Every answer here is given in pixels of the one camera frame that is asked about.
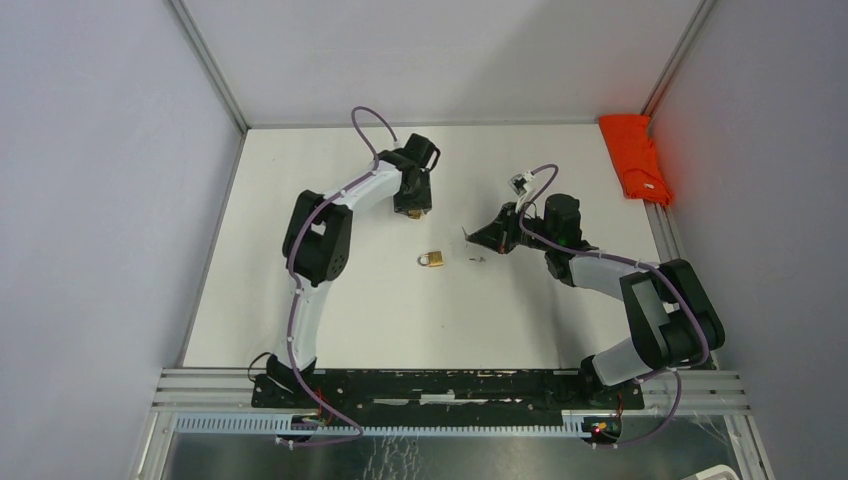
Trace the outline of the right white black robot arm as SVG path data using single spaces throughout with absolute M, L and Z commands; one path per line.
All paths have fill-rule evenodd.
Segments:
M 723 324 L 688 261 L 653 266 L 597 249 L 583 238 L 580 202 L 570 195 L 548 197 L 542 216 L 507 202 L 465 239 L 501 255 L 518 246 L 539 250 L 555 280 L 623 303 L 628 337 L 579 367 L 578 396 L 591 408 L 612 401 L 619 384 L 700 365 L 725 343 Z

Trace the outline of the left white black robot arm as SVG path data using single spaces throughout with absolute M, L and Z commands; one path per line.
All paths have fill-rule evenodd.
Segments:
M 317 360 L 317 334 L 333 282 L 347 266 L 353 221 L 390 199 L 393 211 L 419 219 L 432 209 L 431 171 L 440 149 L 412 134 L 405 145 L 376 154 L 370 168 L 346 185 L 296 199 L 282 254 L 289 275 L 290 311 L 284 336 L 267 362 L 275 392 L 290 407 L 306 405 L 314 394 L 308 375 Z

